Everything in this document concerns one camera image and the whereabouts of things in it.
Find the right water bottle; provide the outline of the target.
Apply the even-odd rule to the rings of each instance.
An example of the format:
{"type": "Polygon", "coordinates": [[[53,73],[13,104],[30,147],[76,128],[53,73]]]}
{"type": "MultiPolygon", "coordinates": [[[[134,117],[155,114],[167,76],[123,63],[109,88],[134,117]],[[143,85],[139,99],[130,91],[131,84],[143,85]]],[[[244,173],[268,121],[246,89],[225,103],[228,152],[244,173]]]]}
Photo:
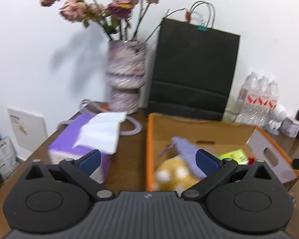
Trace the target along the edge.
{"type": "Polygon", "coordinates": [[[270,115],[275,110],[279,100],[279,88],[278,82],[276,80],[272,80],[269,83],[269,102],[268,102],[268,110],[266,112],[263,128],[266,128],[269,125],[270,115]]]}

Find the orange cardboard box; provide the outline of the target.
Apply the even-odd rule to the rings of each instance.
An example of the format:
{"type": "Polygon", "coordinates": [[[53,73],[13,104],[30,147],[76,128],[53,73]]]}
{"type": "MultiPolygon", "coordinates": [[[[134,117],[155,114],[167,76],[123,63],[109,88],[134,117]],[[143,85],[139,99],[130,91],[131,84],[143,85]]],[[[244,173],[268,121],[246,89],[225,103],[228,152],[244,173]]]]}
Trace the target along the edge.
{"type": "Polygon", "coordinates": [[[196,120],[151,113],[146,137],[146,189],[154,190],[154,171],[176,156],[172,138],[187,139],[215,156],[242,149],[248,157],[265,160],[287,189],[299,180],[292,159],[262,128],[234,122],[196,120]]]}

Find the white booklet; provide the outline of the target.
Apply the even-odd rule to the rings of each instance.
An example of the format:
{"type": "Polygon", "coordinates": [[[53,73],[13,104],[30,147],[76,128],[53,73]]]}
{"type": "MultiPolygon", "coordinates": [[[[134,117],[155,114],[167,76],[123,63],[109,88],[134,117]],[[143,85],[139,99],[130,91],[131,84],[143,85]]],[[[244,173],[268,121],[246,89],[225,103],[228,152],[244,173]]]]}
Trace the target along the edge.
{"type": "Polygon", "coordinates": [[[7,110],[18,145],[33,153],[48,138],[43,115],[15,107],[7,110]]]}

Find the teal binder clip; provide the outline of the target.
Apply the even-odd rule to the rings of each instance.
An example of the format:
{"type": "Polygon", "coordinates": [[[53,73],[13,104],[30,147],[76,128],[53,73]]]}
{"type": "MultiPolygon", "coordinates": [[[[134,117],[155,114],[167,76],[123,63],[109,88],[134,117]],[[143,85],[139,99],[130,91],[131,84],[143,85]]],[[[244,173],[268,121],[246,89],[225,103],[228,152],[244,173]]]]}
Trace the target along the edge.
{"type": "Polygon", "coordinates": [[[208,30],[208,28],[206,26],[203,26],[203,25],[198,25],[197,30],[205,32],[205,31],[208,30]]]}

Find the green tissue packet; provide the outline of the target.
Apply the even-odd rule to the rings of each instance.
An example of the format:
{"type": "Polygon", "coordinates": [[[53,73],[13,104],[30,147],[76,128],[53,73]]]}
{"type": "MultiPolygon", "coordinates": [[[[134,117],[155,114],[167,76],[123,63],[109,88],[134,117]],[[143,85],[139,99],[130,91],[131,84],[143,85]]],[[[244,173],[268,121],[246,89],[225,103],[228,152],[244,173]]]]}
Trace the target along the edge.
{"type": "Polygon", "coordinates": [[[222,155],[219,155],[218,158],[220,160],[229,158],[235,160],[239,165],[247,165],[249,163],[249,158],[242,149],[237,149],[228,153],[224,153],[222,155]]]}

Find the water bottle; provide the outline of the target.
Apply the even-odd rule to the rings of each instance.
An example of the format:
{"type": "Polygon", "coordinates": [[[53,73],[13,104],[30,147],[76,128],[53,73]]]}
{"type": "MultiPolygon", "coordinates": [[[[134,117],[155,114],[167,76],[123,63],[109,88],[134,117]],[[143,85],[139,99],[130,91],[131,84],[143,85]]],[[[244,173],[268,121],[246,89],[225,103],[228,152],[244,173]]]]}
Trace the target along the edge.
{"type": "Polygon", "coordinates": [[[254,112],[253,125],[262,127],[264,125],[269,102],[269,78],[265,75],[258,80],[257,106],[254,112]]]}
{"type": "Polygon", "coordinates": [[[250,125],[252,115],[258,98],[258,74],[251,72],[240,88],[237,109],[239,110],[235,122],[250,125]]]}
{"type": "Polygon", "coordinates": [[[279,88],[278,82],[276,80],[272,80],[269,83],[269,102],[268,102],[268,110],[266,112],[263,128],[266,128],[269,125],[270,115],[275,110],[279,100],[279,88]]]}

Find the left water bottle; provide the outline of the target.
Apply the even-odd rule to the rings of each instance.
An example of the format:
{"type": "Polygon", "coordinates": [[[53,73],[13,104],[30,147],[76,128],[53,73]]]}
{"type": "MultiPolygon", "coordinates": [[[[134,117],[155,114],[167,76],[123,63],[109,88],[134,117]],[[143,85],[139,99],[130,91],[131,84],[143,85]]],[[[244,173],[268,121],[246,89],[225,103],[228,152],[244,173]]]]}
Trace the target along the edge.
{"type": "Polygon", "coordinates": [[[237,109],[239,110],[235,122],[250,125],[252,115],[258,98],[258,74],[251,72],[240,88],[237,109]]]}

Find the dried pink roses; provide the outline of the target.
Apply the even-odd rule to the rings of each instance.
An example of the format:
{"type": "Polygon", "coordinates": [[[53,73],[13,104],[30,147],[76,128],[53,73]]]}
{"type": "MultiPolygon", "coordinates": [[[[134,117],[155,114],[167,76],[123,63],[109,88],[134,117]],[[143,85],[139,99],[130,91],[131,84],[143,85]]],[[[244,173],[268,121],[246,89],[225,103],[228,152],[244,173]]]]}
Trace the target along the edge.
{"type": "MultiPolygon", "coordinates": [[[[62,0],[40,0],[42,7],[51,7],[62,0]]],[[[92,0],[63,0],[59,9],[63,19],[71,23],[82,23],[85,28],[90,23],[97,23],[107,37],[113,40],[113,35],[119,34],[119,39],[136,41],[139,28],[149,7],[162,0],[112,0],[108,5],[92,0]]]]}

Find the purple knitted pouch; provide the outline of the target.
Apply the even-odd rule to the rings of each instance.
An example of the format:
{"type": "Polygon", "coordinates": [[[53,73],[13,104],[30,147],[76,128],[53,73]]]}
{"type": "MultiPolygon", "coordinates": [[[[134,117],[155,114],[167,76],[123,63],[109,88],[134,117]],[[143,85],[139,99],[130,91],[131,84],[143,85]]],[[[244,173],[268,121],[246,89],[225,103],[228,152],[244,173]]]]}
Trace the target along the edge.
{"type": "Polygon", "coordinates": [[[196,153],[199,149],[196,145],[189,142],[186,138],[181,138],[178,136],[174,136],[171,138],[172,144],[164,149],[159,156],[165,155],[171,149],[175,149],[177,151],[177,156],[180,156],[184,162],[188,165],[192,174],[198,179],[203,179],[204,175],[202,171],[196,165],[196,153]]]}

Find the purple tissue pack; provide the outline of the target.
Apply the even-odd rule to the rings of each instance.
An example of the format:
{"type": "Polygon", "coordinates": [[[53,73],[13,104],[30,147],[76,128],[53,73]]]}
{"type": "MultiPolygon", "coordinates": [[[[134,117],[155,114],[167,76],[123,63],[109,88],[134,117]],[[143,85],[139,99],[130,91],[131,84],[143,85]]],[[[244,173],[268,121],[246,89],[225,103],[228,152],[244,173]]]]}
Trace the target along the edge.
{"type": "Polygon", "coordinates": [[[111,166],[112,155],[117,151],[120,126],[126,120],[126,115],[125,112],[79,115],[49,145],[51,164],[58,164],[66,158],[77,160],[97,149],[101,152],[101,165],[90,178],[104,183],[111,166]]]}

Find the white robot figurine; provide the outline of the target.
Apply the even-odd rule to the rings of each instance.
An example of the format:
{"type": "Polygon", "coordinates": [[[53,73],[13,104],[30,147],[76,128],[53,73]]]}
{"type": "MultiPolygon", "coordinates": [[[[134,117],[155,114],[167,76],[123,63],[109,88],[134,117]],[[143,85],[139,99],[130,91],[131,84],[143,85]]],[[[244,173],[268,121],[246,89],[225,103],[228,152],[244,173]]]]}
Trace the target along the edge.
{"type": "Polygon", "coordinates": [[[272,135],[278,135],[281,123],[285,118],[286,118],[285,107],[281,104],[277,104],[275,109],[270,111],[269,123],[266,127],[266,131],[272,135]]]}

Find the black paper bag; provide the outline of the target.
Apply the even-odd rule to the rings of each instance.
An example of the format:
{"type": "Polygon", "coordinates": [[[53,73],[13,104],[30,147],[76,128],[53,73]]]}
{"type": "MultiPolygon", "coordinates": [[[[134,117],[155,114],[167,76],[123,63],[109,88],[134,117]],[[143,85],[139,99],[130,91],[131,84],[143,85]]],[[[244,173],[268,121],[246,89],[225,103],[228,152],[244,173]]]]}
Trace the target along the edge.
{"type": "Polygon", "coordinates": [[[215,7],[205,1],[185,21],[160,24],[147,109],[149,113],[221,120],[232,87],[240,36],[214,28],[215,7]],[[198,25],[208,28],[197,30],[198,25]]]}

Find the purple ceramic vase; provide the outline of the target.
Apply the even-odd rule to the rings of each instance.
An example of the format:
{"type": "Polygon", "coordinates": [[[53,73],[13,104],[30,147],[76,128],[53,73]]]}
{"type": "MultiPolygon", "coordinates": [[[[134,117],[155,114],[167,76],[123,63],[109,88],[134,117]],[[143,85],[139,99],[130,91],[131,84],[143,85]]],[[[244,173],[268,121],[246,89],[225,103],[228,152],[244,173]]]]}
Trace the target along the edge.
{"type": "Polygon", "coordinates": [[[110,87],[108,109],[135,113],[140,89],[145,85],[146,44],[137,41],[108,42],[106,83],[110,87]]]}

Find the yellow plush toy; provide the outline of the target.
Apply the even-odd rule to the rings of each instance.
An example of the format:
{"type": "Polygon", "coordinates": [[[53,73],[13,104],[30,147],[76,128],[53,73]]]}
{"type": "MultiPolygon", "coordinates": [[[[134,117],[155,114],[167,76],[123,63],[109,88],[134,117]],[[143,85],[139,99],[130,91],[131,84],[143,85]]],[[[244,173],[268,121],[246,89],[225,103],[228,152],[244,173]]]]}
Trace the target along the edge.
{"type": "Polygon", "coordinates": [[[154,174],[153,188],[155,191],[175,191],[181,196],[183,191],[199,181],[184,160],[176,156],[165,160],[158,166],[154,174]]]}

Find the small tin box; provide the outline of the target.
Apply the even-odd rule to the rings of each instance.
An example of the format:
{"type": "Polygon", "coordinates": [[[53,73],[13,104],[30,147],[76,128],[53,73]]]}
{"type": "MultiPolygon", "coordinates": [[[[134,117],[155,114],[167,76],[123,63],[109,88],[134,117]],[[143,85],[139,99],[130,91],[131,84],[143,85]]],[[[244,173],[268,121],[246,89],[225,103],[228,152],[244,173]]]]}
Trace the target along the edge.
{"type": "Polygon", "coordinates": [[[299,121],[286,117],[280,126],[280,132],[287,137],[295,138],[299,132],[299,121]]]}

